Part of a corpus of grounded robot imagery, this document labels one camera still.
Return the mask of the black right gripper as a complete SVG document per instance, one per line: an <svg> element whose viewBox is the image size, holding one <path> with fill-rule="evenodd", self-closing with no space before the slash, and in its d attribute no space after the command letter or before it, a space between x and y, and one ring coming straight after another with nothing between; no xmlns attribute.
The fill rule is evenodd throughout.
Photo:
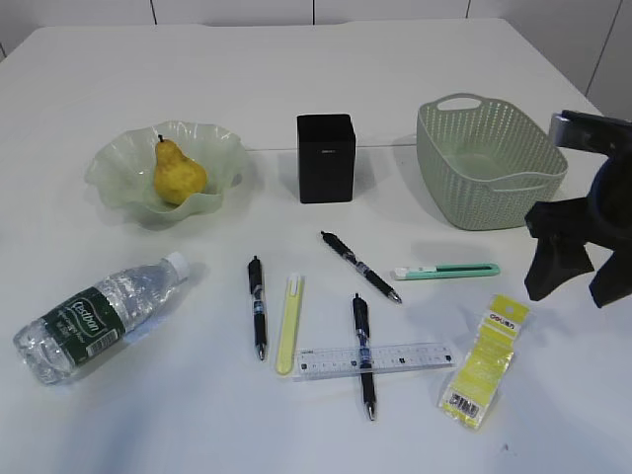
<svg viewBox="0 0 632 474"><path fill-rule="evenodd" d="M566 281L594 271L584 242L615 251L589 289L598 308L631 294L631 158L609 158L585 197L539 201L525 216L537 240L524 284L540 301Z"/></svg>

